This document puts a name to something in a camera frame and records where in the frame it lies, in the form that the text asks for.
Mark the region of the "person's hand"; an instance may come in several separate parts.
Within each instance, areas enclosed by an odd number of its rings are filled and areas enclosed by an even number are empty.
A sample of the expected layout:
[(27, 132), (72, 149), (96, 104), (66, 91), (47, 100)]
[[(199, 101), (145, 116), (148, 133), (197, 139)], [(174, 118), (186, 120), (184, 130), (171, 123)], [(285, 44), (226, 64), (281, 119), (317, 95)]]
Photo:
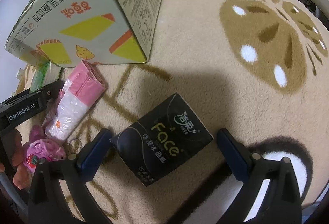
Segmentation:
[(26, 189), (31, 185), (30, 173), (24, 165), (26, 158), (25, 145), (22, 144), (22, 135), (17, 129), (13, 129), (10, 133), (15, 139), (15, 150), (12, 156), (11, 165), (16, 168), (16, 173), (13, 176), (13, 184), (18, 189)]

